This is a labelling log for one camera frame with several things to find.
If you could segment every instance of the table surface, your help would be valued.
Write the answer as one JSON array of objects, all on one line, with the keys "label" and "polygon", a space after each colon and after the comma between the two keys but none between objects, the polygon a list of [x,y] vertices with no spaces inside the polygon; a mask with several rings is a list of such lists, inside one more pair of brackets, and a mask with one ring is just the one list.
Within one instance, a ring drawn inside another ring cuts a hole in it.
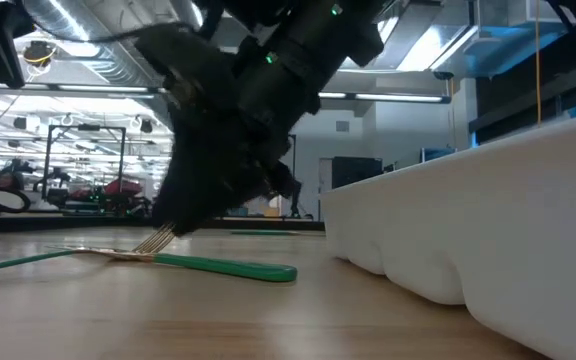
[{"label": "table surface", "polygon": [[[152,230],[5,234],[0,261],[79,244],[131,249]],[[77,255],[0,270],[0,360],[544,359],[384,277],[325,238],[203,231],[165,252],[294,265],[293,284]]]}]

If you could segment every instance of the white foam block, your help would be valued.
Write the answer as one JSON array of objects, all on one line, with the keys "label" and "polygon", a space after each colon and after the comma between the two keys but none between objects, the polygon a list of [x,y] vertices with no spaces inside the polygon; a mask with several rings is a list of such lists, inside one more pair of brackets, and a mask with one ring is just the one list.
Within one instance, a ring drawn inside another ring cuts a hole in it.
[{"label": "white foam block", "polygon": [[331,251],[576,359],[576,120],[322,196]]}]

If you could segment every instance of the green handle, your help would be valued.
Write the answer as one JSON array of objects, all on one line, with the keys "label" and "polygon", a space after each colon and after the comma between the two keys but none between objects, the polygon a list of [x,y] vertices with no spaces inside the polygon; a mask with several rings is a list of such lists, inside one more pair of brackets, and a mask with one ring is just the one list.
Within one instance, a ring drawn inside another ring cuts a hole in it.
[{"label": "green handle", "polygon": [[76,251],[67,250],[67,251],[58,251],[58,252],[49,253],[49,254],[29,256],[29,257],[25,257],[25,258],[21,258],[21,259],[2,261],[2,262],[0,262],[0,269],[3,269],[5,267],[9,267],[9,266],[15,266],[15,265],[21,265],[21,264],[26,264],[26,263],[30,263],[30,262],[35,262],[35,261],[39,261],[39,260],[50,259],[50,258],[59,257],[59,256],[72,255],[72,254],[76,254],[76,253],[77,253]]},{"label": "green handle", "polygon": [[153,262],[271,282],[290,282],[297,278],[297,269],[288,265],[259,264],[171,254],[157,254],[154,256]]}]

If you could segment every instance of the door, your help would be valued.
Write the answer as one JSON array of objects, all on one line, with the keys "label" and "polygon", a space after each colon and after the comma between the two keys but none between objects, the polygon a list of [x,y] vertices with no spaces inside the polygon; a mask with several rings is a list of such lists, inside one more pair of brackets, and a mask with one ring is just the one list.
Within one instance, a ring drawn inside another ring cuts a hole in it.
[{"label": "door", "polygon": [[[332,190],[332,159],[319,159],[319,194],[324,194],[330,190]],[[324,221],[321,213],[321,200],[319,200],[317,220]]]}]

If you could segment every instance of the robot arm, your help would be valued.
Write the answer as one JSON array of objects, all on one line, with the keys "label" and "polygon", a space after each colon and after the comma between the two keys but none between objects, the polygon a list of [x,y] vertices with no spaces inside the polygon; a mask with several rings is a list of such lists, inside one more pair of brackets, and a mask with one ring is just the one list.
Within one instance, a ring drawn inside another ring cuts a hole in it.
[{"label": "robot arm", "polygon": [[209,217],[296,184],[279,159],[293,125],[321,107],[318,93],[350,57],[367,65],[382,50],[374,19],[384,0],[214,0],[252,30],[276,26],[236,55],[190,32],[159,29],[137,49],[165,76],[175,147],[153,216],[183,234]]}]

